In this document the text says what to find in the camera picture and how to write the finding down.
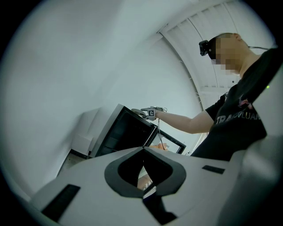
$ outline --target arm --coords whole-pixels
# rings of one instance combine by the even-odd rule
[[[202,111],[194,118],[156,111],[156,117],[172,127],[191,134],[209,132],[213,120],[206,111]]]

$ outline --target person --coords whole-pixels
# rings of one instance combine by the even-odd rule
[[[161,111],[156,111],[156,118],[187,133],[209,132],[191,156],[229,161],[234,152],[266,136],[252,103],[279,69],[282,54],[277,48],[256,55],[239,34],[232,33],[216,36],[209,44],[209,57],[239,74],[238,84],[194,118]]]

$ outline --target black t-shirt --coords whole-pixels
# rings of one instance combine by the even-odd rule
[[[272,80],[281,63],[279,49],[264,52],[237,85],[206,109],[214,124],[192,156],[229,161],[234,152],[245,150],[266,136],[252,103]]]

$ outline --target white ceiling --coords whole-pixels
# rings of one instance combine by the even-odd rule
[[[240,77],[201,56],[198,43],[220,33],[239,33],[250,46],[271,48],[273,37],[260,18],[240,1],[201,1],[160,32],[182,58],[193,78],[203,109],[238,83]],[[252,49],[262,54],[261,49]]]

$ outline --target man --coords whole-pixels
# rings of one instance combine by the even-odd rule
[[[266,136],[252,103],[279,69],[282,54],[279,49],[270,49],[256,55],[240,35],[224,33],[209,41],[208,55],[216,64],[239,74],[239,83],[192,119],[161,111],[156,111],[156,117],[191,134],[209,132],[192,156],[229,161],[234,152]]]

